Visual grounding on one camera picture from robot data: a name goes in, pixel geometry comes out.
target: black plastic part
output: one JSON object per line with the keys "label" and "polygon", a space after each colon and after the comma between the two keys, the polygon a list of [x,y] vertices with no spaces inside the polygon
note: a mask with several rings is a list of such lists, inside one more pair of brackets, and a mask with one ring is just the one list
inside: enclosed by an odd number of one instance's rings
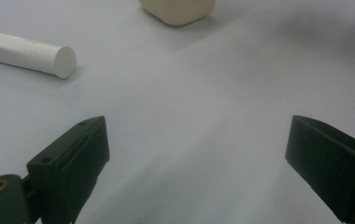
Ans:
{"label": "black plastic part", "polygon": [[286,159],[332,209],[355,223],[355,139],[315,119],[293,116]]}
{"label": "black plastic part", "polygon": [[99,117],[77,124],[29,161],[43,224],[74,223],[108,160],[105,118]]}
{"label": "black plastic part", "polygon": [[21,178],[0,175],[0,224],[32,223]]}
{"label": "black plastic part", "polygon": [[74,223],[109,160],[104,117],[77,124],[27,164],[0,176],[0,224]]}

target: white cylindrical object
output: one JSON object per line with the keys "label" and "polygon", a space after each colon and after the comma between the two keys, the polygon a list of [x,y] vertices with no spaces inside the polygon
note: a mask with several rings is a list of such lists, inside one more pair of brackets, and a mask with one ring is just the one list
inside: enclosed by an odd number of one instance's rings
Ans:
{"label": "white cylindrical object", "polygon": [[69,47],[0,34],[0,63],[67,78],[76,69],[76,54]]}

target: white surface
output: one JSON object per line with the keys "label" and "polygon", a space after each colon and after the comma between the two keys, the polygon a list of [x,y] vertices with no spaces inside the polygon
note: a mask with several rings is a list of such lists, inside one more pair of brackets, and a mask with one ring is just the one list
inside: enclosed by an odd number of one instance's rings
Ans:
{"label": "white surface", "polygon": [[76,55],[69,47],[58,47],[0,33],[0,63],[67,78],[76,69]]}
{"label": "white surface", "polygon": [[135,0],[0,0],[0,32],[78,57],[66,80],[0,63],[0,175],[106,116],[78,224],[340,223],[284,154],[293,114],[355,137],[355,0],[223,0],[182,28]]}

